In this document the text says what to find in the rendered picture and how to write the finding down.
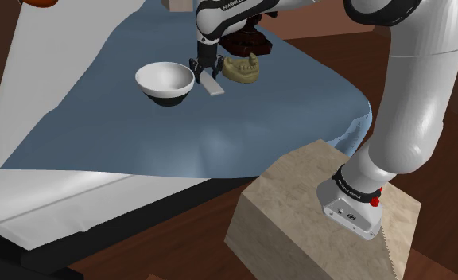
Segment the white bed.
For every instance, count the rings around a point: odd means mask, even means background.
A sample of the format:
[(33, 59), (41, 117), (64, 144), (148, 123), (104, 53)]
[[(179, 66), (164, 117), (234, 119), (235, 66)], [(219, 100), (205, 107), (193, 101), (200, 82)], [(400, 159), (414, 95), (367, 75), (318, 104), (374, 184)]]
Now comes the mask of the white bed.
[(0, 280), (82, 280), (72, 263), (252, 178), (5, 168), (144, 2), (60, 0), (21, 8), (0, 84), (0, 259), (17, 271), (0, 273)]

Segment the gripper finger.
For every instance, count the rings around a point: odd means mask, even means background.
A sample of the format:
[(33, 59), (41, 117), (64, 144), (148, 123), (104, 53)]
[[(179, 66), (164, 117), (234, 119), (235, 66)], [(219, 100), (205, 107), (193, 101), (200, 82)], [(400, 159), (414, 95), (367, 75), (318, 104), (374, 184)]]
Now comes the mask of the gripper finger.
[(212, 78), (215, 80), (218, 74), (222, 71), (223, 69), (223, 62), (224, 62), (224, 57), (223, 56), (217, 56), (215, 63), (212, 65)]
[(195, 76), (196, 82), (200, 83), (200, 74), (204, 70), (204, 62), (200, 58), (190, 58), (189, 67)]

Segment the olive denture model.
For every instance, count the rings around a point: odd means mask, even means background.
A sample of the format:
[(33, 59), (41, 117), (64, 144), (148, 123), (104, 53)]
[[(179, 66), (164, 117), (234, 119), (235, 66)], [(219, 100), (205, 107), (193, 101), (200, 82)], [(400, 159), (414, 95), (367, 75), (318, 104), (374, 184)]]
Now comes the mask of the olive denture model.
[(241, 84), (251, 84), (259, 76), (258, 58), (253, 53), (243, 59), (233, 59), (227, 56), (223, 60), (222, 73), (229, 80)]

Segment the orange round object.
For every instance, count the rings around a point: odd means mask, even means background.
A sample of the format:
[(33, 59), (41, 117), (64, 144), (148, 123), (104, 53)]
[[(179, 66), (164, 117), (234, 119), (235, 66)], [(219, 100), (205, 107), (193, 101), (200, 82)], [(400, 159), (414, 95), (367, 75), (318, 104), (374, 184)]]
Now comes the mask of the orange round object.
[(59, 0), (18, 0), (20, 3), (25, 3), (38, 8), (49, 8), (58, 3)]

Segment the white flat bar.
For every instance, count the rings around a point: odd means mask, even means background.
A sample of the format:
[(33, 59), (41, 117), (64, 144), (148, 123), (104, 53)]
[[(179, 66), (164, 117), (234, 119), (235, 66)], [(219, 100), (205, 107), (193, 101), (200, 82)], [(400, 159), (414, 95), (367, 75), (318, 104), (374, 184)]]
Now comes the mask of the white flat bar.
[(200, 73), (200, 84), (204, 87), (210, 96), (222, 95), (225, 93), (217, 81), (205, 71)]

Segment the dark red brown object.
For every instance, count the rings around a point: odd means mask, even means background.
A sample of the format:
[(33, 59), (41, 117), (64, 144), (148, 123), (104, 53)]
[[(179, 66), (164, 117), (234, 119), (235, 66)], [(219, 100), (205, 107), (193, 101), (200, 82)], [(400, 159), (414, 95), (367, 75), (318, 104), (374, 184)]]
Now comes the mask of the dark red brown object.
[(222, 37), (219, 44), (231, 55), (239, 57), (248, 57), (251, 53), (255, 56), (270, 54), (273, 44), (255, 28), (261, 19), (262, 14), (250, 17), (242, 29)]

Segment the beige box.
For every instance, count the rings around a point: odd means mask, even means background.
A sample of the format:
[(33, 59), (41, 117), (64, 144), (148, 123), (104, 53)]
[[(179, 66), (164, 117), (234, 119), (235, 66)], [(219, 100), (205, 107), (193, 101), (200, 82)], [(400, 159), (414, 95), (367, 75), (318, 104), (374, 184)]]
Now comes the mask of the beige box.
[(161, 4), (169, 12), (185, 13), (193, 11), (193, 0), (161, 0)]

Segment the blue blanket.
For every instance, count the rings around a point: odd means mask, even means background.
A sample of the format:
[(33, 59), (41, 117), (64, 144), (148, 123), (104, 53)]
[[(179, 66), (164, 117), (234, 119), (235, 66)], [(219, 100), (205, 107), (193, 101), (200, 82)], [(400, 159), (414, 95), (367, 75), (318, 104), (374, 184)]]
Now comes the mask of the blue blanket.
[(61, 103), (29, 132), (6, 169), (58, 169), (165, 177), (261, 174), (281, 155), (321, 139), (353, 154), (371, 125), (364, 94), (278, 37), (252, 84), (218, 76), (223, 94), (195, 85), (174, 107), (142, 93), (143, 65), (186, 63), (193, 16), (145, 0), (119, 24)]

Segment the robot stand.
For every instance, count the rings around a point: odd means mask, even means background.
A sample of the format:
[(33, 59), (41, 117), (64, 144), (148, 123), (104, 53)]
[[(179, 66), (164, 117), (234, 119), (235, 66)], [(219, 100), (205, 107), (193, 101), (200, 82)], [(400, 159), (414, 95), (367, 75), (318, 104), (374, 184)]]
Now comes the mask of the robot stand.
[(362, 239), (326, 216), (316, 187), (348, 160), (322, 140), (281, 156), (240, 195), (225, 242), (257, 280), (402, 280), (421, 203), (382, 189), (382, 226)]

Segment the white bowl with black foot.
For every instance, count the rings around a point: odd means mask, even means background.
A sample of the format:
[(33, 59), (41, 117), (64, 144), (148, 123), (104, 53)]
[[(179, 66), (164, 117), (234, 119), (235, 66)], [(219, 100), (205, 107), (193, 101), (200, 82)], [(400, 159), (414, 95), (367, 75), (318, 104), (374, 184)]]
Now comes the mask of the white bowl with black foot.
[(195, 76), (187, 66), (174, 62), (155, 62), (139, 68), (135, 80), (142, 92), (163, 107), (179, 105), (192, 90)]

